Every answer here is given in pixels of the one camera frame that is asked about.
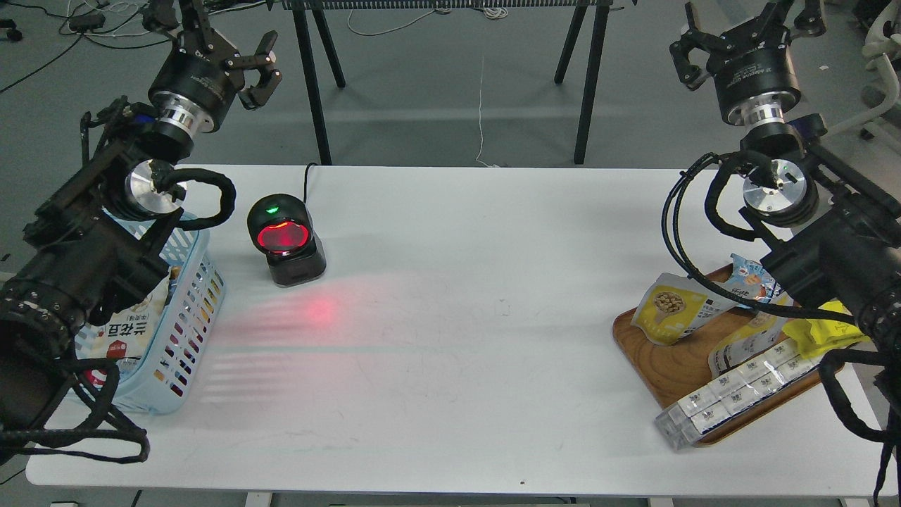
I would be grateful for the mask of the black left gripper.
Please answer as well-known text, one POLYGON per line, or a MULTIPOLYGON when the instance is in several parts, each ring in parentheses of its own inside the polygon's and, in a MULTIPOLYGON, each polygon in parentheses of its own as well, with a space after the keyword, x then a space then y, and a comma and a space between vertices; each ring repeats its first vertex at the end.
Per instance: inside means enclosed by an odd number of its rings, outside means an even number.
POLYGON ((148 1, 144 28, 164 35, 172 48, 149 87, 151 103, 161 106, 165 94, 190 100, 210 118, 203 132, 221 128, 237 94, 245 109, 256 110, 266 105, 282 80, 273 52, 277 31, 266 32, 254 54, 240 56, 235 45, 215 33, 202 1, 148 1), (244 86, 246 70, 260 73, 250 87, 244 86))

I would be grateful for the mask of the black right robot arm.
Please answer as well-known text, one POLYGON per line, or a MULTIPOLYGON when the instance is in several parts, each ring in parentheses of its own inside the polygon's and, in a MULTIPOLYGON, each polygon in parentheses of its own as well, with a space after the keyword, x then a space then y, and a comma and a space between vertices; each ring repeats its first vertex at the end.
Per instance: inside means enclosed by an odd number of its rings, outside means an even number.
POLYGON ((784 119, 802 96, 791 42, 825 33, 820 1, 807 1, 788 27, 791 7, 769 2, 757 16, 713 35, 698 28, 686 3, 686 29, 669 48, 680 82, 696 90, 711 78, 723 121, 747 132, 739 150, 702 155, 680 173, 664 202, 662 236, 690 278, 725 295, 696 268, 679 235, 689 184, 717 164, 704 202, 708 221, 728 237, 768 245, 763 267, 797 301, 745 305, 795 320, 853 324, 871 338, 873 352, 826 352, 819 374, 843 426, 883 446, 878 493, 889 460, 899 458, 899 202, 821 145, 827 128, 820 115, 784 119))

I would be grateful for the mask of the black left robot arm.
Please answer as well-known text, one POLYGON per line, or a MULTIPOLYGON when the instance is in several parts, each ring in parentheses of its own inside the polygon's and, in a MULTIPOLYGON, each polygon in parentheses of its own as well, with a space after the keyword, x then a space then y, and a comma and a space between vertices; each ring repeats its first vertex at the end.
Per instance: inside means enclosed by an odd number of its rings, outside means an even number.
POLYGON ((171 43, 148 102, 122 96, 82 118, 82 135, 103 128, 99 144, 36 210, 25 227, 35 256, 2 286, 3 462, 71 455, 85 439, 139 446, 118 464, 148 458, 146 431, 113 404, 115 360, 77 358, 75 338, 168 278, 162 251, 174 230, 217 227, 232 215, 237 192, 228 177, 177 164, 196 135, 221 127, 235 99, 258 109, 282 80, 275 31, 242 55, 213 29, 201 1, 151 1, 141 13, 144 27, 171 43))

